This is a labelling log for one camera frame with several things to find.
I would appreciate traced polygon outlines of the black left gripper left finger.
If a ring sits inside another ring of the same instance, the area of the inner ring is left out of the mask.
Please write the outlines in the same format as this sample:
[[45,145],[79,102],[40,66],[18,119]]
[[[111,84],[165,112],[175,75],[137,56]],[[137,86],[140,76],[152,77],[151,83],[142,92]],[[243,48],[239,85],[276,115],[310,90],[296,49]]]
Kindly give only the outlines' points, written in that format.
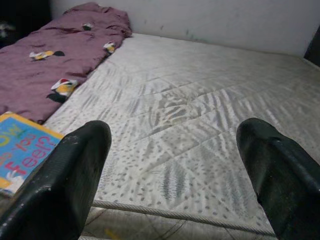
[[8,201],[0,215],[1,239],[78,239],[111,143],[111,129],[101,120],[67,134]]

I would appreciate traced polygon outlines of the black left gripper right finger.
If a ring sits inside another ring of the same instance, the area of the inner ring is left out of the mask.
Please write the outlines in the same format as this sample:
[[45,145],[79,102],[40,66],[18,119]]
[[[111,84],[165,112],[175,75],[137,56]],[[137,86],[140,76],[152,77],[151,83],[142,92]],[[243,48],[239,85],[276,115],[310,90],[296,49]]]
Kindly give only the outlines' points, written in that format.
[[279,240],[320,238],[320,166],[293,139],[259,118],[243,121],[237,148]]

